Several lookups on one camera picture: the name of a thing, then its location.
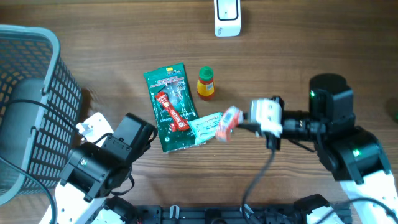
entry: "yellow bottle label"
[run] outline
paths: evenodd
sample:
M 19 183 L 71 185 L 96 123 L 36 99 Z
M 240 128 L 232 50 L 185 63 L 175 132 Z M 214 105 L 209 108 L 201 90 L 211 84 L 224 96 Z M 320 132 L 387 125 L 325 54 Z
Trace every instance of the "yellow bottle label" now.
M 211 82 L 210 84 L 202 84 L 202 83 L 198 80 L 197 91 L 198 91 L 198 93 L 201 94 L 202 96 L 210 96 L 211 94 L 214 93 L 214 90 L 215 90 L 214 81 Z

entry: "green snack packet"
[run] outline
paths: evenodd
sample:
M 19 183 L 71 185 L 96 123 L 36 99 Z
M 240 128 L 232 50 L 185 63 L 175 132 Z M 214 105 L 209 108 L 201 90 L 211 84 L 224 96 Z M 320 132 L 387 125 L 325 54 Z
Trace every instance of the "green snack packet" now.
M 195 145 L 188 121 L 198 119 L 183 63 L 144 74 L 163 152 Z

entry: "plastic packaging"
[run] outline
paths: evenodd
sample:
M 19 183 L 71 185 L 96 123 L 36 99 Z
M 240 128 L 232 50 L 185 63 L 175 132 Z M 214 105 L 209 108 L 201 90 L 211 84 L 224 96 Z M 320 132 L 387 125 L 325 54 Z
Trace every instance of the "plastic packaging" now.
M 221 112 L 214 113 L 188 122 L 196 136 L 195 144 L 202 144 L 215 137 L 218 123 L 222 115 Z
M 198 119 L 182 63 L 144 74 L 163 152 L 195 145 L 187 124 Z
M 221 117 L 220 123 L 217 127 L 217 140 L 224 142 L 229 141 L 231 130 L 241 123 L 243 123 L 243 112 L 235 106 L 228 108 Z

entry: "small sauce bottle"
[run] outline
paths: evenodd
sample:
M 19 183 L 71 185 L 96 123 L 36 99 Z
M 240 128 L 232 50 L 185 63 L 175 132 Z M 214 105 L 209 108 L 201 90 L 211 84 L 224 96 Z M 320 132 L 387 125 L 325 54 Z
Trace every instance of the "small sauce bottle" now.
M 213 76 L 213 69 L 208 66 L 201 68 L 197 84 L 197 92 L 199 97 L 203 100 L 211 100 L 214 97 L 216 87 Z

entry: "green led light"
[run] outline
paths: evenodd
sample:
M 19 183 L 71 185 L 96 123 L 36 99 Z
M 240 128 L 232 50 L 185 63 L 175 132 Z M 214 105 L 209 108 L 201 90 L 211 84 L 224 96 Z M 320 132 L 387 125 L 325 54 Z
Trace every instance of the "green led light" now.
M 354 154 L 355 157 L 357 157 L 357 156 L 361 155 L 361 152 L 359 150 L 357 150 L 357 149 L 354 149 L 353 150 L 353 154 Z
M 87 161 L 85 159 L 82 159 L 80 162 L 80 165 L 85 166 L 87 165 Z

